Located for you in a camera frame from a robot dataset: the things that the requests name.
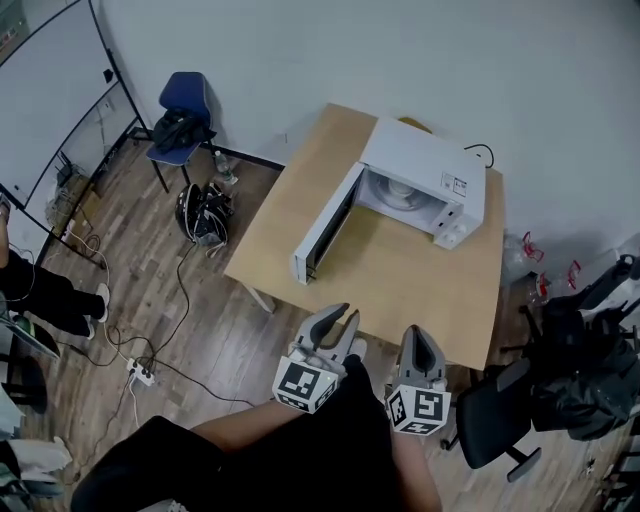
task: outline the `wooden table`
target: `wooden table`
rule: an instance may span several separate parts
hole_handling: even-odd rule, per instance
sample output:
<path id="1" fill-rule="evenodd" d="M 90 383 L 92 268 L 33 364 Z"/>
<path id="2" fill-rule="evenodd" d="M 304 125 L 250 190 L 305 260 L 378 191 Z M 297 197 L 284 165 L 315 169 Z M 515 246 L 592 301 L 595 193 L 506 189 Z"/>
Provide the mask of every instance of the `wooden table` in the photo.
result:
<path id="1" fill-rule="evenodd" d="M 484 223 L 454 250 L 431 235 L 355 207 L 305 286 L 289 259 L 358 160 L 376 118 L 329 104 L 309 138 L 271 189 L 225 274 L 260 304 L 269 296 L 315 312 L 348 302 L 361 313 L 360 331 L 400 344 L 411 324 L 429 332 L 448 361 L 484 368 L 493 329 L 504 229 L 502 175 L 487 173 Z"/>

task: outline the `forearm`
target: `forearm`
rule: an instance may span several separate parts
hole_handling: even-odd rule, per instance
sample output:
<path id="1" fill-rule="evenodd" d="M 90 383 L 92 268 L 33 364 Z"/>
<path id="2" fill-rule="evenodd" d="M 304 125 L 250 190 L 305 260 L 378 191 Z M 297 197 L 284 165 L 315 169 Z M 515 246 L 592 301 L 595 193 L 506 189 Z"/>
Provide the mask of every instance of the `forearm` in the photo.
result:
<path id="1" fill-rule="evenodd" d="M 273 401 L 207 421 L 191 430 L 229 453 L 255 443 L 302 414 L 297 409 Z"/>
<path id="2" fill-rule="evenodd" d="M 440 512 L 438 489 L 429 471 L 418 436 L 391 433 L 393 460 L 400 476 L 402 495 L 411 512 Z"/>
<path id="3" fill-rule="evenodd" d="M 0 215 L 0 268 L 9 264 L 9 233 L 7 232 L 7 219 Z"/>

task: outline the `white shoe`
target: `white shoe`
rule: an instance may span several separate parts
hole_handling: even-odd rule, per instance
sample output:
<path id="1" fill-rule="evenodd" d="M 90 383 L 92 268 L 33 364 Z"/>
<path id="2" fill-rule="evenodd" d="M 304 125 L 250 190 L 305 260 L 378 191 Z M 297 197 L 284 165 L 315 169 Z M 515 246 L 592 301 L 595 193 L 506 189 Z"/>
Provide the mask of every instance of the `white shoe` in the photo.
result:
<path id="1" fill-rule="evenodd" d="M 364 356 L 367 353 L 367 340 L 362 338 L 354 338 L 347 356 L 355 354 L 360 358 L 360 361 L 364 361 Z"/>
<path id="2" fill-rule="evenodd" d="M 96 295 L 98 297 L 102 297 L 102 300 L 104 301 L 104 315 L 102 315 L 102 318 L 98 320 L 98 322 L 103 324 L 109 318 L 109 301 L 111 300 L 111 293 L 109 292 L 109 287 L 104 283 L 100 283 L 98 285 L 98 290 L 96 291 Z"/>
<path id="3" fill-rule="evenodd" d="M 84 319 L 87 321 L 87 325 L 89 326 L 89 334 L 87 335 L 87 339 L 88 340 L 92 340 L 94 338 L 94 336 L 96 335 L 96 330 L 93 327 L 93 324 L 91 323 L 91 317 L 85 315 Z"/>

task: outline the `chair seat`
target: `chair seat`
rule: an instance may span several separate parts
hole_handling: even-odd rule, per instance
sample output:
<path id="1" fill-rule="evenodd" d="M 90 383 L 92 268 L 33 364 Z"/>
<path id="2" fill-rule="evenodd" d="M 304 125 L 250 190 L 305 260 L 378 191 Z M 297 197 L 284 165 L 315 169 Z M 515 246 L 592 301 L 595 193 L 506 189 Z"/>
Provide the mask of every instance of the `chair seat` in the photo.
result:
<path id="1" fill-rule="evenodd" d="M 527 379 L 498 392 L 495 379 L 485 379 L 456 402 L 460 447 L 469 466 L 489 464 L 531 429 Z"/>
<path id="2" fill-rule="evenodd" d="M 185 165 L 199 145 L 200 143 L 196 142 L 186 148 L 177 148 L 167 151 L 166 153 L 160 153 L 154 144 L 149 148 L 149 151 L 147 151 L 147 158 L 163 164 L 175 166 Z"/>

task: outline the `power strip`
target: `power strip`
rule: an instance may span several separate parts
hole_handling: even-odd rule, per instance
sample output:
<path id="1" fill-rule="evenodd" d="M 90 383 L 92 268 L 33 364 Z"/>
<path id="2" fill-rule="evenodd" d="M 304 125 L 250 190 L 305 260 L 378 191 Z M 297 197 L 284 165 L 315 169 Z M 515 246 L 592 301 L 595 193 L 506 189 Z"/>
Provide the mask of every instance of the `power strip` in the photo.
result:
<path id="1" fill-rule="evenodd" d="M 133 376 L 142 382 L 145 386 L 151 386 L 156 381 L 153 373 L 144 369 L 141 364 L 136 363 L 135 359 L 131 358 L 127 362 L 127 372 L 131 373 L 133 370 Z"/>

